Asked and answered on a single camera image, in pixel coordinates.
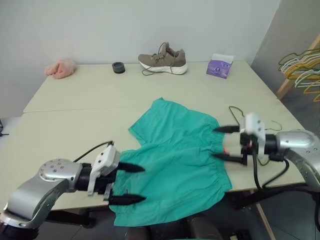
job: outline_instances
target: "white shoe sole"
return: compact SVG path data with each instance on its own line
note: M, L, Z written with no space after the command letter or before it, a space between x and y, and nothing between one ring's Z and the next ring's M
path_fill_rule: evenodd
M183 66L148 66L139 61L139 63L150 72L166 72L170 74L184 74L188 70L188 65L185 64Z

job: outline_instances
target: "beige sneaker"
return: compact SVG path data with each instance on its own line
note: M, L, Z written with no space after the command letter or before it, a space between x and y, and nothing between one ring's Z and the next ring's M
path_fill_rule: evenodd
M140 54L138 60L145 70L150 72L167 72L181 75L188 69L185 51L182 49L180 51L172 50L168 42L161 44L158 54Z

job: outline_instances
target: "shoelace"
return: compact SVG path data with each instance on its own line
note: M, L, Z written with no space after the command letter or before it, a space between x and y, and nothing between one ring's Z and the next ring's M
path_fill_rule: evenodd
M152 58L155 59L155 63L154 63L152 66L150 66L150 67L148 67L148 68L145 68L145 69L143 69L143 70L141 71L141 73L142 73L144 76L150 76L150 75L153 75L153 74L166 73L166 72L164 72L164 71L154 72L154 71L150 71L150 70L149 70L150 68L153 68L155 65L157 65L157 63L159 62L160 59L163 59L163 58L165 57L165 55L163 55L162 52L160 52L160 50L161 50L161 48L162 48L162 46L163 46L164 44L165 44L165 42L163 42L163 43L160 45L159 50L158 50L158 53L154 53L154 54L152 55ZM171 69L171 67L172 67L172 66L175 64L175 62L176 62L176 57L177 57L176 54L174 54L173 63L170 65L170 71L171 71L171 72L169 72L169 73L170 73L170 74L173 74L173 75L179 75L179 74L173 73L173 72L172 72L172 69Z

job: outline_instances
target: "pink cloth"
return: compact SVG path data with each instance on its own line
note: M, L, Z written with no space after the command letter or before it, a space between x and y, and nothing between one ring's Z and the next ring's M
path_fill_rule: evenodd
M76 70L77 65L68 59L61 59L58 62L45 68L46 75L52 75L55 79L63 79L70 76Z

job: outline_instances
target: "purple tissue box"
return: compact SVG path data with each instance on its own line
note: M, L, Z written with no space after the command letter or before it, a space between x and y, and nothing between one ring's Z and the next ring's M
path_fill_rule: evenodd
M226 79L232 63L227 63L220 60L210 60L206 74L214 75L223 79Z

